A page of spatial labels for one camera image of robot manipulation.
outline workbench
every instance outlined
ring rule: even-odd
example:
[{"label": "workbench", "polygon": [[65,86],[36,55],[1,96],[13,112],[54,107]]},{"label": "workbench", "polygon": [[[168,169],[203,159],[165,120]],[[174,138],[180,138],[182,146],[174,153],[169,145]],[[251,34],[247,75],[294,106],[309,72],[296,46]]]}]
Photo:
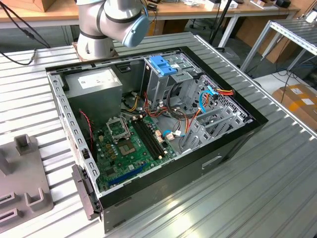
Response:
[{"label": "workbench", "polygon": [[[286,237],[317,233],[317,135],[199,36],[146,37],[119,55],[188,46],[265,115],[269,122],[234,156],[207,175],[123,223],[109,238]],[[8,54],[28,61],[32,51]],[[20,66],[0,57],[0,144],[37,138],[54,208],[0,235],[103,237],[88,221],[71,177],[74,159],[58,119],[45,67],[78,62],[71,46],[39,50]]]},{"label": "workbench", "polygon": [[[74,0],[57,0],[47,12],[35,12],[21,8],[12,7],[12,9],[33,27],[43,26],[62,26],[62,25],[78,25],[78,9]],[[220,41],[219,47],[224,47],[229,36],[238,20],[242,16],[269,16],[269,15],[287,15],[287,19],[299,11],[298,8],[291,5],[289,8],[279,8],[275,10],[262,10],[261,8],[245,0],[244,4],[238,5],[238,8],[229,9],[226,17],[231,17],[226,31]],[[149,11],[149,19],[153,20],[155,14]],[[212,11],[205,9],[204,5],[198,7],[190,7],[182,2],[168,3],[162,2],[158,4],[157,20],[176,20],[176,19],[195,19],[195,18],[216,18],[217,8]],[[16,27],[7,17],[3,10],[0,10],[0,29]]]}]

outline sticker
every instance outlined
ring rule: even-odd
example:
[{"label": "sticker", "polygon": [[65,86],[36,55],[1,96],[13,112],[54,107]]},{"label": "sticker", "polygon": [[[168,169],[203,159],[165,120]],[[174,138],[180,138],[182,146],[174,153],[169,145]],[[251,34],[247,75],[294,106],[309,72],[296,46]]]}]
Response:
[{"label": "sticker", "polygon": [[299,90],[298,88],[291,88],[291,90],[295,93],[295,94],[303,94],[303,92],[301,90]]},{"label": "sticker", "polygon": [[182,132],[180,131],[180,130],[177,130],[177,131],[175,131],[175,135],[177,135],[177,136],[180,136],[180,134],[181,134]]},{"label": "sticker", "polygon": [[134,166],[133,165],[129,165],[129,170],[134,170]]},{"label": "sticker", "polygon": [[175,64],[172,64],[171,67],[172,67],[172,68],[178,68],[179,65],[175,63]]},{"label": "sticker", "polygon": [[314,105],[314,102],[310,100],[309,98],[304,98],[302,100],[304,103],[306,103],[306,105]]},{"label": "sticker", "polygon": [[117,82],[110,70],[105,70],[92,75],[81,76],[78,82],[83,89],[100,86],[107,83]]}]

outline expansion slot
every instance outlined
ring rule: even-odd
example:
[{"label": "expansion slot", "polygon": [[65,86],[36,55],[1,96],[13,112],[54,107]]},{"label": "expansion slot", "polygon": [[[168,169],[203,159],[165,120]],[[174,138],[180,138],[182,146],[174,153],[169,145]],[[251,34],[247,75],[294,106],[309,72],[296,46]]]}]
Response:
[{"label": "expansion slot", "polygon": [[165,152],[142,120],[134,120],[132,125],[154,160],[165,156]]},{"label": "expansion slot", "polygon": [[130,177],[132,177],[134,175],[139,174],[142,171],[143,167],[146,166],[146,165],[147,164],[143,164],[142,166],[140,166],[140,167],[138,167],[138,168],[136,168],[136,169],[134,169],[134,170],[132,170],[132,171],[130,171],[130,172],[118,177],[118,178],[115,178],[114,180],[109,181],[108,185],[111,186],[111,185],[114,185],[114,184],[119,184],[122,181],[125,181],[126,179],[128,179],[128,178],[130,178]]}]

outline gray robot arm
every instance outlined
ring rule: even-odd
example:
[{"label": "gray robot arm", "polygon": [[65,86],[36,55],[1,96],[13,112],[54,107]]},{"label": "gray robot arm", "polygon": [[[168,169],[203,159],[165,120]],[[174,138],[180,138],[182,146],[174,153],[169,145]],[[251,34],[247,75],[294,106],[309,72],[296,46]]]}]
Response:
[{"label": "gray robot arm", "polygon": [[149,27],[139,0],[77,0],[80,35],[78,54],[88,60],[111,56],[112,40],[137,46]]}]

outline metal slotted table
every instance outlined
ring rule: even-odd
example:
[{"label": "metal slotted table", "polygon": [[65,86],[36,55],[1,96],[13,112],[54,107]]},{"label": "metal slotted table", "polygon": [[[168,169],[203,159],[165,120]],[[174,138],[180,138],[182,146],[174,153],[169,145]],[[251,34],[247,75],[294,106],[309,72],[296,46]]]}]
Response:
[{"label": "metal slotted table", "polygon": [[[188,46],[269,122],[230,161],[114,229],[107,237],[307,237],[317,232],[316,134],[199,36],[147,37],[120,55]],[[9,54],[27,61],[31,51]],[[71,177],[74,164],[57,117],[45,67],[78,62],[72,47],[39,50],[20,67],[0,57],[0,143],[36,136],[54,208],[0,237],[103,237],[88,221]]]},{"label": "metal slotted table", "polygon": [[274,29],[277,33],[275,34],[274,38],[272,39],[266,50],[263,52],[263,56],[266,56],[267,53],[271,51],[281,35],[287,37],[303,48],[299,55],[290,64],[288,70],[291,70],[294,67],[294,65],[306,51],[312,53],[314,56],[317,56],[317,27],[309,24],[304,19],[268,21],[264,30],[255,42],[250,53],[248,54],[246,60],[243,62],[241,66],[241,71],[244,72],[248,68],[251,60],[253,59],[262,42],[265,40],[265,37],[270,29]]}]

